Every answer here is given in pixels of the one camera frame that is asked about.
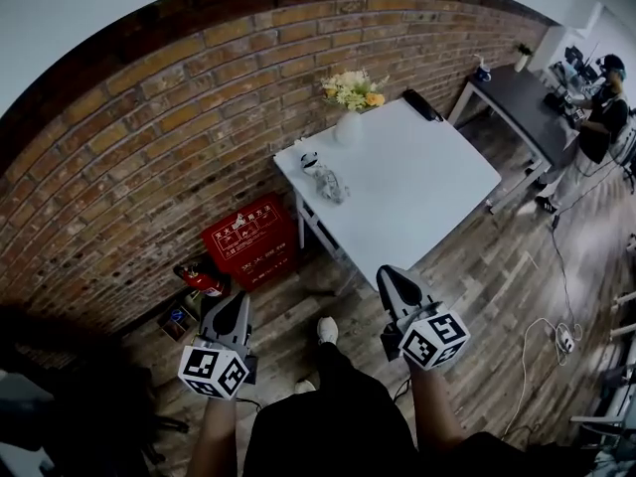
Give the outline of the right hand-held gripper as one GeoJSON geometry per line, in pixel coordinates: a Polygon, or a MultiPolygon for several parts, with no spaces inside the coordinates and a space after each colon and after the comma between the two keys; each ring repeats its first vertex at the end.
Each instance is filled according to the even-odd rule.
{"type": "Polygon", "coordinates": [[[424,285],[408,271],[382,265],[377,286],[384,309],[397,317],[398,296],[412,312],[387,325],[381,342],[389,361],[406,357],[424,371],[452,362],[470,339],[459,315],[444,302],[433,302],[424,285]]]}

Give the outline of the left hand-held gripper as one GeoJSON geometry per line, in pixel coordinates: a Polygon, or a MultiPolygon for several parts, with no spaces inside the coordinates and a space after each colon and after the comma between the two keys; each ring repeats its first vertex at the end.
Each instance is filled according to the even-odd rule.
{"type": "MultiPolygon", "coordinates": [[[[206,297],[202,301],[200,334],[209,340],[234,337],[235,343],[247,347],[251,334],[250,297],[246,291],[234,296],[206,297]]],[[[214,342],[206,346],[184,348],[178,378],[193,393],[207,398],[232,400],[244,384],[254,385],[257,356],[245,355],[214,342]]]]}

